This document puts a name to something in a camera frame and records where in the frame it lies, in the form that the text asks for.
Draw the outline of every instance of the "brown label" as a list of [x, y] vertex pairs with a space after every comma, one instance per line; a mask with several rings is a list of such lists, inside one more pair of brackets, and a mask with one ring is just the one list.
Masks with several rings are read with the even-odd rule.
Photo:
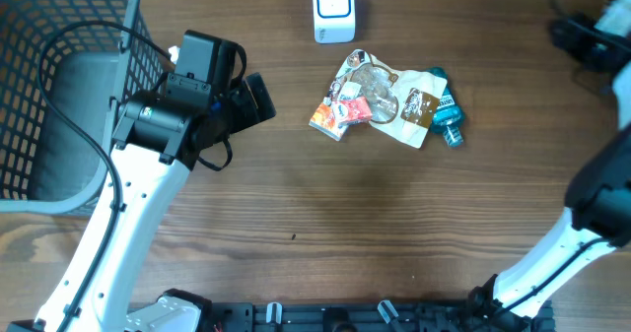
[[436, 97], [413, 88], [403, 106], [401, 119], [429, 129], [438, 103]]

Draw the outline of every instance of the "wooden table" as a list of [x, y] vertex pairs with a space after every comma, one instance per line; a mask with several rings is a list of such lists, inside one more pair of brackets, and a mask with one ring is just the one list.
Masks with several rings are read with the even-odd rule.
[[[574, 0], [597, 10], [601, 0]], [[546, 0], [357, 0], [357, 37], [314, 42], [311, 0], [142, 0], [161, 46], [197, 30], [242, 44], [278, 115], [234, 136], [221, 173], [198, 166], [134, 290], [214, 301], [461, 299], [556, 222], [569, 180], [614, 134], [616, 110], [570, 80]], [[465, 146], [421, 150], [368, 125], [339, 143], [308, 126], [355, 48], [398, 70], [444, 67]], [[223, 149], [206, 157], [222, 159]], [[0, 325], [32, 318], [85, 220], [0, 217]], [[559, 331], [627, 331], [631, 255], [594, 263], [553, 296]]]

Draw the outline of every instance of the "gray basket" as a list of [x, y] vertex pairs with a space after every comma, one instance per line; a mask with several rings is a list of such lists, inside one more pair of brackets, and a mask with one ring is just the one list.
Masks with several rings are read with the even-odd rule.
[[[140, 0], [0, 0], [0, 212], [89, 215], [105, 180], [94, 150], [47, 111], [35, 85], [38, 53], [70, 23], [105, 20], [149, 36]], [[102, 26], [67, 33], [45, 57], [55, 104], [111, 151], [117, 103], [163, 72], [156, 52]]]

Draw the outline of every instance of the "wire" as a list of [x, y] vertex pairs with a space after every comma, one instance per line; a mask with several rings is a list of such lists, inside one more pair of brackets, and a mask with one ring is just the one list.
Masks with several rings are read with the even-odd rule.
[[567, 22], [568, 24], [574, 26], [576, 29], [579, 29], [589, 35], [591, 35], [592, 37], [595, 37], [603, 42], [606, 42], [610, 45], [619, 47], [620, 49], [631, 53], [631, 47], [629, 47], [628, 45], [623, 44], [620, 41], [614, 40], [612, 38], [612, 36], [616, 36], [613, 35], [611, 33], [607, 33], [607, 32], [603, 32], [603, 31], [597, 31], [595, 29], [591, 29], [591, 28], [587, 28], [583, 25], [581, 25], [580, 23], [577, 23], [576, 21], [574, 21], [572, 18], [569, 17], [569, 15], [563, 10], [563, 8], [561, 7], [561, 5], [559, 4], [559, 0], [548, 0], [548, 4], [550, 5], [550, 8], [557, 14], [557, 16], [559, 16], [560, 18], [564, 19], [565, 22]]
[[[502, 308], [502, 309], [496, 311], [491, 317], [489, 317], [488, 324], [490, 325], [492, 323], [492, 321], [498, 319], [503, 314], [511, 311], [513, 308], [515, 308], [515, 307], [521, 305], [522, 303], [528, 301], [532, 297], [535, 297], [537, 294], [539, 294], [539, 292], [541, 292], [543, 289], [545, 289], [545, 287], [547, 287], [550, 283], [552, 283], [552, 281], [554, 281], [559, 275], [561, 275], [561, 273], [563, 273], [563, 271], [565, 271], [572, 263], [574, 263], [574, 261], [576, 261], [583, 253], [585, 253], [587, 250], [592, 248], [592, 246], [594, 246], [595, 244], [605, 243], [605, 242], [607, 242], [607, 240], [605, 238], [594, 238], [591, 241], [589, 241], [588, 243], [582, 245], [576, 252], [574, 252], [574, 254], [570, 258], [568, 258], [568, 260], [565, 261], [565, 263], [563, 263], [559, 268], [557, 268], [557, 270], [554, 271], [554, 273], [552, 273], [552, 275], [550, 275], [538, 287], [532, 289], [532, 291], [530, 291], [530, 293], [524, 295], [520, 299], [518, 299], [515, 302], [511, 303], [506, 308]], [[471, 329], [470, 332], [476, 331], [476, 330], [480, 329], [481, 327], [483, 327], [485, 325], [487, 325], [487, 323], [482, 322], [482, 323], [478, 324], [477, 326], [475, 326], [473, 329]]]
[[107, 171], [109, 172], [109, 175], [111, 177], [113, 191], [114, 191], [113, 201], [111, 204], [111, 215], [109, 216], [109, 221], [107, 223], [107, 227], [105, 228], [103, 239], [101, 240], [101, 243], [99, 244], [99, 248], [97, 249], [97, 252], [95, 253], [95, 257], [92, 260], [92, 263], [90, 264], [90, 267], [88, 268], [88, 271], [86, 272], [86, 276], [81, 282], [79, 289], [77, 289], [77, 294], [73, 297], [70, 304], [67, 305], [67, 308], [64, 308], [65, 315], [63, 317], [63, 320], [59, 324], [59, 328], [57, 329], [58, 332], [64, 331], [70, 324], [72, 317], [76, 315], [77, 307], [79, 306], [79, 303], [84, 297], [86, 289], [92, 282], [92, 279], [97, 271], [97, 268], [99, 267], [99, 264], [101, 263], [101, 260], [103, 259], [103, 255], [105, 254], [107, 245], [109, 244], [109, 241], [111, 240], [111, 236], [113, 234], [114, 228], [116, 226], [116, 221], [118, 219], [119, 208], [122, 203], [122, 184], [120, 182], [120, 176], [118, 175], [118, 171], [116, 170], [116, 167], [113, 161], [111, 160], [109, 155], [105, 152], [105, 150], [101, 147], [101, 145], [97, 143], [97, 141], [95, 141], [95, 139], [93, 139], [90, 135], [88, 135], [88, 133], [86, 133], [81, 127], [79, 127], [79, 125], [77, 125], [72, 120], [70, 120], [70, 118], [66, 116], [66, 114], [64, 114], [52, 101], [50, 101], [44, 89], [43, 83], [41, 81], [41, 74], [43, 73], [43, 60], [45, 58], [45, 55], [48, 53], [48, 50], [50, 50], [50, 48], [52, 47], [52, 45], [65, 33], [68, 33], [70, 31], [76, 30], [81, 27], [86, 27], [86, 26], [105, 26], [105, 27], [110, 27], [110, 28], [114, 28], [123, 32], [130, 33], [134, 37], [137, 37], [141, 41], [145, 42], [147, 45], [151, 46], [154, 50], [156, 50], [161, 55], [165, 56], [167, 59], [170, 58], [167, 52], [165, 52], [163, 49], [158, 47], [158, 45], [153, 43], [150, 39], [143, 36], [139, 32], [134, 31], [125, 26], [122, 26], [120, 24], [108, 22], [108, 21], [85, 21], [85, 22], [77, 22], [77, 23], [70, 24], [66, 26], [65, 28], [61, 29], [60, 31], [58, 31], [57, 33], [53, 34], [51, 38], [46, 42], [43, 49], [41, 50], [41, 53], [39, 54], [39, 61], [37, 62], [36, 81], [37, 81], [37, 87], [39, 88], [41, 97], [46, 102], [46, 105], [48, 106], [48, 108], [52, 110], [52, 112], [55, 115], [57, 115], [70, 129], [72, 129], [75, 133], [77, 133], [77, 135], [79, 135], [82, 139], [84, 139], [88, 143], [88, 145], [90, 145], [90, 147], [92, 147], [95, 150], [95, 152], [97, 152], [97, 155], [99, 155], [99, 157], [101, 158], [101, 160], [103, 160], [103, 162], [105, 163], [105, 166], [107, 167]]

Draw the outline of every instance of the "food wrapper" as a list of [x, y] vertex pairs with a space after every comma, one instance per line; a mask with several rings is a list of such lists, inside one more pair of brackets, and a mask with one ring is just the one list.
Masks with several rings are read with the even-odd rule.
[[373, 113], [365, 97], [357, 97], [352, 100], [337, 100], [332, 103], [332, 108], [335, 120], [339, 126], [369, 122], [373, 118]]
[[319, 104], [309, 125], [335, 139], [335, 141], [340, 141], [348, 129], [347, 125], [337, 123], [333, 109], [323, 102]]
[[345, 92], [347, 83], [360, 85], [357, 97], [368, 102], [373, 114], [371, 126], [418, 149], [447, 80], [429, 72], [393, 70], [374, 55], [357, 49], [346, 58], [326, 95], [333, 105], [351, 97], [352, 92]]

